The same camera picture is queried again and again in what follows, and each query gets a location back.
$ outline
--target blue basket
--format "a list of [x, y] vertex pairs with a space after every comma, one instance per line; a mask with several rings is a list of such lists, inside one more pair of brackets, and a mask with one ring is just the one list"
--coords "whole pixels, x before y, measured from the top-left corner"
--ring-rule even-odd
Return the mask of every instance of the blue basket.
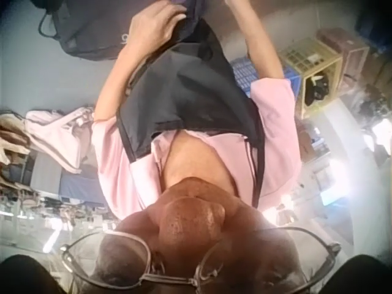
[[[258, 80], [258, 74], [252, 62], [247, 57], [238, 58], [231, 63], [234, 71], [235, 80], [238, 86], [246, 93], [248, 97], [251, 96], [251, 83]], [[291, 81], [295, 100], [300, 93], [301, 75], [290, 66], [284, 67], [284, 76]]]

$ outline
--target pink shirt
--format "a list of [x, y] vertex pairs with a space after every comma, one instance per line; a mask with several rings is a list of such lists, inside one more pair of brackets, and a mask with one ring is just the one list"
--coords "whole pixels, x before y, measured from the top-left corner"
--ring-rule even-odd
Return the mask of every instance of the pink shirt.
[[[290, 193], [301, 170], [300, 149], [294, 121], [295, 99], [288, 80], [264, 78], [251, 85], [251, 99], [258, 106], [265, 128], [265, 172], [260, 195], [261, 211], [281, 202]], [[212, 146], [237, 185], [242, 201], [251, 205], [254, 168], [250, 146], [239, 134], [209, 137], [187, 131]], [[130, 164], [121, 143], [116, 118], [92, 127], [92, 143], [99, 181], [113, 213], [120, 219], [153, 204], [162, 193], [160, 173], [175, 131], [164, 132], [151, 144], [151, 154]]]

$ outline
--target nose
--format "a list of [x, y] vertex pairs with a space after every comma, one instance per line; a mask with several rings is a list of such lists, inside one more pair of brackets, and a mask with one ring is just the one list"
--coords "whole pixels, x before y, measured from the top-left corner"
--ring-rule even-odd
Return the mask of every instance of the nose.
[[166, 204], [160, 216], [160, 250], [172, 260], [202, 258], [221, 238], [224, 220], [222, 205], [198, 198], [176, 199]]

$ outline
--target sleeve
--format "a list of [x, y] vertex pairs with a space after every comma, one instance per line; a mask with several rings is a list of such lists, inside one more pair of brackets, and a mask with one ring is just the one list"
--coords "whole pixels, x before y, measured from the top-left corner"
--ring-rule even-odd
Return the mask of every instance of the sleeve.
[[95, 122], [91, 141], [97, 156], [99, 182], [110, 209], [119, 219], [139, 211], [138, 195], [116, 118]]
[[259, 208], [277, 206], [291, 193], [301, 171], [295, 126], [295, 97], [288, 80], [263, 78], [251, 84], [265, 130], [265, 171]]

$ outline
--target yellow crate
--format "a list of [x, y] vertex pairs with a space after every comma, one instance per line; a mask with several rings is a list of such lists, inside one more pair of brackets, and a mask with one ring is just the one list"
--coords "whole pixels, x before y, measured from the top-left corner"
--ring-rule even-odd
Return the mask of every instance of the yellow crate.
[[[336, 99], [336, 90], [342, 71], [342, 55], [320, 41], [307, 38], [279, 53], [281, 60], [294, 68], [301, 76], [301, 91], [296, 101], [295, 111], [300, 118], [308, 118]], [[330, 81], [330, 93], [322, 101], [305, 105], [306, 80], [324, 71]]]

